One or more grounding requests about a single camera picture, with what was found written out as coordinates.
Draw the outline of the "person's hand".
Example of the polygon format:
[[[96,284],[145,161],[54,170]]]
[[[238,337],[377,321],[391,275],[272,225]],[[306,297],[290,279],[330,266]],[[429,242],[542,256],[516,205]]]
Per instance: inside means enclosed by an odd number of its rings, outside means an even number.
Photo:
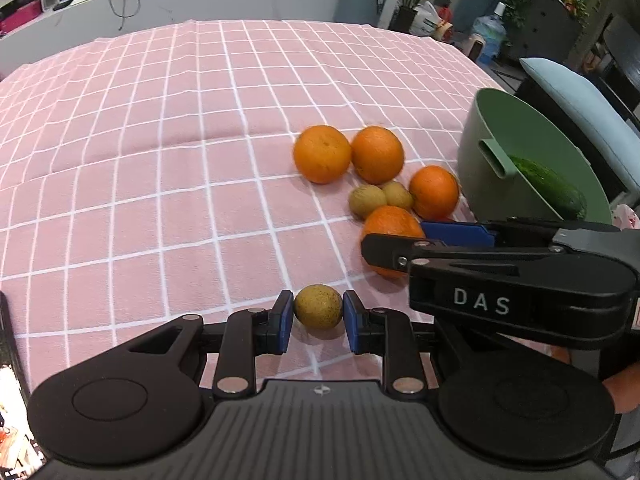
[[[578,352],[549,346],[546,350],[548,356],[565,364],[580,365],[583,358],[578,358]],[[615,375],[606,378],[603,385],[612,396],[617,414],[626,414],[634,411],[640,403],[640,364],[634,363],[627,366]]]

